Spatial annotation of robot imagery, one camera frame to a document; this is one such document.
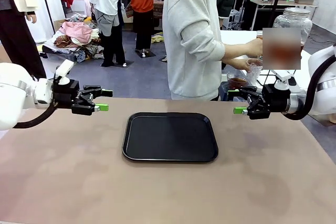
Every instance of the glass jar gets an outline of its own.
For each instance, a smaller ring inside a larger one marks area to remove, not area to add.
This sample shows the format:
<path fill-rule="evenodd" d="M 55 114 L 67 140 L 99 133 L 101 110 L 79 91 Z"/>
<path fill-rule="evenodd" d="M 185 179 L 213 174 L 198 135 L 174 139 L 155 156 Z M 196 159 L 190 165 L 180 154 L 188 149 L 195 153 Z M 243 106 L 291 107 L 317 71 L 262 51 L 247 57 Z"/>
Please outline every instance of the glass jar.
<path fill-rule="evenodd" d="M 301 51 L 306 43 L 313 22 L 309 18 L 310 11 L 307 9 L 289 7 L 286 8 L 284 14 L 278 16 L 273 27 L 280 28 L 300 28 L 301 29 Z"/>

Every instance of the tray rim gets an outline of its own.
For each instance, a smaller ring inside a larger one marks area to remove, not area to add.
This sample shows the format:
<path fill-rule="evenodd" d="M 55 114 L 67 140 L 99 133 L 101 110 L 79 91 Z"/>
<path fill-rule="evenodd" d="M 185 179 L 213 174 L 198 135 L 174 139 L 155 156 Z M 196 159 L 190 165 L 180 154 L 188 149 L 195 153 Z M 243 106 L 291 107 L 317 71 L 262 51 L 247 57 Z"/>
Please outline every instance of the tray rim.
<path fill-rule="evenodd" d="M 125 152 L 125 149 L 127 149 L 129 135 L 130 135 L 130 130 L 131 130 L 131 126 L 132 126 L 132 121 L 134 119 L 136 119 L 136 118 L 139 118 L 139 117 L 152 117 L 152 115 L 156 115 L 156 117 L 167 117 L 167 116 L 159 116 L 160 114 L 162 114 L 162 115 L 170 115 L 170 116 L 173 116 L 173 115 L 177 116 L 177 115 L 181 115 L 182 114 L 182 115 L 185 115 L 186 117 L 187 117 L 187 115 L 201 117 L 202 120 L 207 123 L 209 129 L 211 130 L 211 135 L 212 135 L 211 137 L 213 138 L 213 145 L 214 145 L 214 155 L 213 155 L 213 157 L 211 157 L 211 159 L 209 159 L 208 161 L 188 161 L 188 160 L 182 161 L 182 160 L 179 160 L 179 159 L 134 158 L 134 157 L 129 156 Z M 214 161 L 218 157 L 218 153 L 219 153 L 218 145 L 217 145 L 217 141 L 216 141 L 216 137 L 215 137 L 215 133 L 214 133 L 214 130 L 212 128 L 210 119 L 207 116 L 203 115 L 203 114 L 194 113 L 194 112 L 137 112 L 137 113 L 129 116 L 129 118 L 127 120 L 127 126 L 126 126 L 125 135 L 124 135 L 124 139 L 123 139 L 123 142 L 122 142 L 121 149 L 122 149 L 122 154 L 126 158 L 128 158 L 131 161 L 137 161 L 137 162 L 175 162 L 175 163 L 178 162 L 178 163 L 204 164 L 204 163 L 210 163 L 210 162 Z"/>

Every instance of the maroon pants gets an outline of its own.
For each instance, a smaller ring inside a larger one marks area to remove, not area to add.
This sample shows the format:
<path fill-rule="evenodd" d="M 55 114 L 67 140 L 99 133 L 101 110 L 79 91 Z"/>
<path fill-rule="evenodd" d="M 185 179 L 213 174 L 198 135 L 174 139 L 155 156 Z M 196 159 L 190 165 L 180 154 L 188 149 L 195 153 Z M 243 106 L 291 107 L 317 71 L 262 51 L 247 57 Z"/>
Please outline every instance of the maroon pants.
<path fill-rule="evenodd" d="M 47 78 L 25 16 L 0 10 L 0 40 L 12 63 L 21 65 L 35 78 Z"/>

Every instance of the pile of clothes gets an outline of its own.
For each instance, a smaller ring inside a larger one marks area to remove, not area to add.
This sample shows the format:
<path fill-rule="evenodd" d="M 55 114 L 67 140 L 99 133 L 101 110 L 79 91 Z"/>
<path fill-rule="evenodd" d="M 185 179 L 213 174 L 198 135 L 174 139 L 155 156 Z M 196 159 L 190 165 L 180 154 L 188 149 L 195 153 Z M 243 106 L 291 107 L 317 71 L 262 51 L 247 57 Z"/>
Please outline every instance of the pile of clothes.
<path fill-rule="evenodd" d="M 64 22 L 54 36 L 43 45 L 46 53 L 67 55 L 67 59 L 83 62 L 86 59 L 103 59 L 98 29 L 94 23 Z"/>

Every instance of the black tray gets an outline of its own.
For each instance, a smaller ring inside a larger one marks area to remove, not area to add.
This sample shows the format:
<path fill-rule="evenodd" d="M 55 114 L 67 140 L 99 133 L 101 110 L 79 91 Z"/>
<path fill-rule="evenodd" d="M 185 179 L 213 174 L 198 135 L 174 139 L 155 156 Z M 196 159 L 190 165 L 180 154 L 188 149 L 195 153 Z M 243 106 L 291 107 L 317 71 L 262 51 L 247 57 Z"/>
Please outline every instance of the black tray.
<path fill-rule="evenodd" d="M 122 151 L 134 161 L 210 162 L 218 156 L 210 120 L 198 113 L 134 114 Z"/>

